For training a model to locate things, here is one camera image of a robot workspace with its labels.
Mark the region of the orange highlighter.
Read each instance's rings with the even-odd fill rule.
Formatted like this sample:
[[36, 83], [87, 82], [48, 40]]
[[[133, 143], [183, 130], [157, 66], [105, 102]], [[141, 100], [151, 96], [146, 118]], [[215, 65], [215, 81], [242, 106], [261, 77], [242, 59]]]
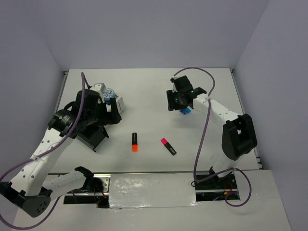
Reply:
[[138, 136], [136, 132], [132, 133], [132, 151], [133, 152], [138, 151]]

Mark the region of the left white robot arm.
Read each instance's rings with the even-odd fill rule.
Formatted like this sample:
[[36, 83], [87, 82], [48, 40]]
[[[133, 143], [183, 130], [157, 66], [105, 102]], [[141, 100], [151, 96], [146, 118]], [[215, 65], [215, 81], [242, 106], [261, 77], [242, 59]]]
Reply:
[[36, 218], [52, 200], [70, 191], [103, 191], [102, 180], [85, 167], [76, 167], [58, 179], [47, 180], [46, 177], [74, 139], [94, 151], [108, 137], [105, 127], [118, 124], [124, 109], [124, 101], [120, 96], [105, 102], [102, 90], [79, 91], [74, 101], [53, 115], [30, 161], [10, 181], [1, 182], [0, 193]]

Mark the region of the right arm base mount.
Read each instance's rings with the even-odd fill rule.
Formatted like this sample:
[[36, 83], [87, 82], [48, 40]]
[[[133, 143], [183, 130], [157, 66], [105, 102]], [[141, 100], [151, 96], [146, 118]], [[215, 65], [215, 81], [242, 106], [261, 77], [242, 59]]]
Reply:
[[215, 176], [203, 182], [192, 181], [191, 186], [195, 188], [197, 202], [223, 201], [225, 196], [230, 193], [228, 200], [239, 200], [237, 183], [234, 174], [231, 172], [223, 178]]

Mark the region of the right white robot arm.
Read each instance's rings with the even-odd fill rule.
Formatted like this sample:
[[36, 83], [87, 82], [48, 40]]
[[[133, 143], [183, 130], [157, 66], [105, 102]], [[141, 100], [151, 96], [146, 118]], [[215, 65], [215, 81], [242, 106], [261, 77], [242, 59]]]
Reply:
[[171, 78], [173, 88], [167, 91], [169, 111], [179, 111], [188, 107], [206, 116], [205, 125], [197, 150], [193, 172], [197, 171], [198, 161], [205, 140], [209, 122], [222, 129], [221, 151], [217, 162], [210, 167], [209, 183], [220, 188], [226, 183], [226, 176], [235, 170], [239, 160], [257, 146], [253, 120], [248, 114], [238, 114], [212, 99], [210, 91], [194, 88], [187, 76]]

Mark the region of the pink highlighter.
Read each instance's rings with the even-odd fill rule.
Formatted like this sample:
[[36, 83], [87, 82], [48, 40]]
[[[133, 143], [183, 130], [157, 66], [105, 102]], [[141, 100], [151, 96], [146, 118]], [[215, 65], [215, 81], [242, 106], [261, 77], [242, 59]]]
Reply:
[[177, 152], [174, 150], [174, 148], [171, 146], [171, 144], [165, 139], [162, 138], [161, 139], [161, 143], [166, 147], [166, 149], [172, 154], [172, 155], [176, 155]]

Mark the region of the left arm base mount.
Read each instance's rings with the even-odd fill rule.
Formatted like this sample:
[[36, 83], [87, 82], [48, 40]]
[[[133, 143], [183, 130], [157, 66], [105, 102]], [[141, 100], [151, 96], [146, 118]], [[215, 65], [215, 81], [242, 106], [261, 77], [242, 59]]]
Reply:
[[93, 204], [97, 208], [109, 208], [110, 177], [99, 176], [84, 167], [76, 167], [86, 180], [79, 189], [74, 189], [64, 196], [65, 205]]

